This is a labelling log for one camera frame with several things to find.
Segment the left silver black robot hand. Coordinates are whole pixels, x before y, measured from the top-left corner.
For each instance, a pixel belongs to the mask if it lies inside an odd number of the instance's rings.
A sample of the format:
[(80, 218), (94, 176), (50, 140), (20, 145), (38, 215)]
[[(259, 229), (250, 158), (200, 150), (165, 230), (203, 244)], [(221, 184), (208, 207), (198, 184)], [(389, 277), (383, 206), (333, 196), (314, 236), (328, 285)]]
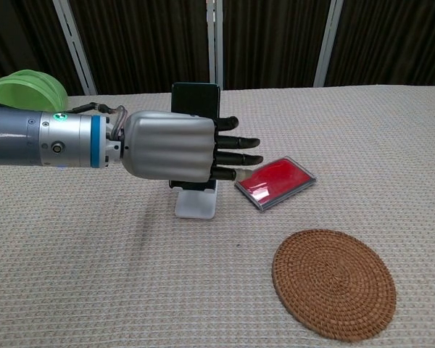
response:
[(141, 111), (123, 128), (124, 168), (138, 178), (206, 183), (248, 178), (263, 157), (235, 153), (253, 149), (258, 138), (223, 136), (239, 125), (235, 116), (212, 119), (174, 112)]

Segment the black smartphone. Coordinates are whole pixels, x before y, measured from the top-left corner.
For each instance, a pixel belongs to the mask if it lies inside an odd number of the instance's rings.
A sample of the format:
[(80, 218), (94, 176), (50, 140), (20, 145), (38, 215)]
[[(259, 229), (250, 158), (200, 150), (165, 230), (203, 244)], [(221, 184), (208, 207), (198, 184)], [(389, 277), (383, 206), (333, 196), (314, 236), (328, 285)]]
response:
[(220, 87), (214, 83), (174, 83), (171, 111), (216, 120), (220, 116)]

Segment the white phone stand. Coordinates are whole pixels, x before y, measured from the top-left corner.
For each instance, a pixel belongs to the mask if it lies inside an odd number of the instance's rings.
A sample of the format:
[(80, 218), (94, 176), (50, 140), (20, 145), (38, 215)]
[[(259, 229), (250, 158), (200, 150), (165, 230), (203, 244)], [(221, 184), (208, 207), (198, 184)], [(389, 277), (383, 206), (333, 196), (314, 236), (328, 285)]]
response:
[(179, 218), (210, 220), (215, 216), (218, 182), (187, 183), (171, 181), (170, 188), (178, 193), (175, 215)]

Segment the red silver card case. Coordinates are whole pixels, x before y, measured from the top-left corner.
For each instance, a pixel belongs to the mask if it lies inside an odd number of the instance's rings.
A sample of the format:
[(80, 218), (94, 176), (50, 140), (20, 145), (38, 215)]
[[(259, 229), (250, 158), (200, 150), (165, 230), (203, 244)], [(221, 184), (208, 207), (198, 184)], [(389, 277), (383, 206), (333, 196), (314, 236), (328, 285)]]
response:
[(316, 177), (290, 157), (257, 168), (235, 187), (259, 210), (267, 209), (316, 183)]

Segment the black pleated screen curtain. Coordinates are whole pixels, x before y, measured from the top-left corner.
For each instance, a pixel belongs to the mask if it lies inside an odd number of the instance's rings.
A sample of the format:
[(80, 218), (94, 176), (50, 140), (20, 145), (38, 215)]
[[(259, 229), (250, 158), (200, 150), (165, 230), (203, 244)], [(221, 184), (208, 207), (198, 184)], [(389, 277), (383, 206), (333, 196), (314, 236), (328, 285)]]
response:
[[(210, 79), (209, 0), (69, 0), (99, 94)], [(227, 89), (311, 87), (331, 0), (222, 0)], [(0, 0), (0, 78), (83, 86), (52, 0)], [(344, 0), (325, 84), (435, 86), (435, 0)]]

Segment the beige woven tablecloth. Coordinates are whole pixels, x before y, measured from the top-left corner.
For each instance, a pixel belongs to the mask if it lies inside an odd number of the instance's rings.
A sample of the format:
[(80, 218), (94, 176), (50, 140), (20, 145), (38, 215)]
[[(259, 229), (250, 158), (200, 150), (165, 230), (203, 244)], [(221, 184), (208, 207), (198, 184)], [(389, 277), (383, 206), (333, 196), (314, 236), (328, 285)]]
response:
[[(260, 212), (222, 182), (214, 218), (186, 220), (119, 165), (0, 166), (0, 348), (435, 348), (435, 86), (223, 91), (220, 111), (316, 184)], [(273, 255), (309, 228), (386, 264), (379, 335), (325, 339), (280, 303)]]

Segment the green plastic bucket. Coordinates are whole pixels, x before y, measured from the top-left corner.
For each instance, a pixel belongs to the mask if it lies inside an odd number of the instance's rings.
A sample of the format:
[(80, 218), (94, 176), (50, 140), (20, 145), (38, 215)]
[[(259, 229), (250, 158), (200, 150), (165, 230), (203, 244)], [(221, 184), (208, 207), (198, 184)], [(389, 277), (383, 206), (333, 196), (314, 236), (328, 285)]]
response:
[(19, 70), (0, 78), (0, 104), (47, 112), (66, 110), (65, 87), (53, 76), (35, 70)]

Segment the round woven rattan coaster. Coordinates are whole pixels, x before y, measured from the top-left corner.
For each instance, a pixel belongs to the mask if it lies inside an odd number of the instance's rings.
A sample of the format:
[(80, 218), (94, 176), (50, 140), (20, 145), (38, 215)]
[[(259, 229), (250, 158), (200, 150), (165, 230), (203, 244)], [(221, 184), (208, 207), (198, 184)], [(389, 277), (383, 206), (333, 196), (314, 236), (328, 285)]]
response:
[(384, 261), (340, 231), (310, 229), (288, 236), (275, 251), (271, 276), (286, 311), (329, 339), (372, 338), (396, 312), (397, 290)]

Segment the grey metal screen frame post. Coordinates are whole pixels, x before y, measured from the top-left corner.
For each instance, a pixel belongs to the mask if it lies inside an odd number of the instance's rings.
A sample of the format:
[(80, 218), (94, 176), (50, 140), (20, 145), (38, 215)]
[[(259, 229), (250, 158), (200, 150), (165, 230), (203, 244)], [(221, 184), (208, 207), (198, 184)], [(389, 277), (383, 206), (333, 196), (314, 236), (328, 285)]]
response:
[(330, 0), (313, 86), (324, 87), (344, 0)]
[(95, 96), (98, 94), (96, 84), (70, 6), (70, 0), (52, 0), (52, 2), (83, 92), (87, 96)]
[(209, 64), (209, 80), (218, 84), (220, 89), (224, 83), (224, 36), (223, 36), (223, 0), (205, 0), (207, 24), (207, 49)]

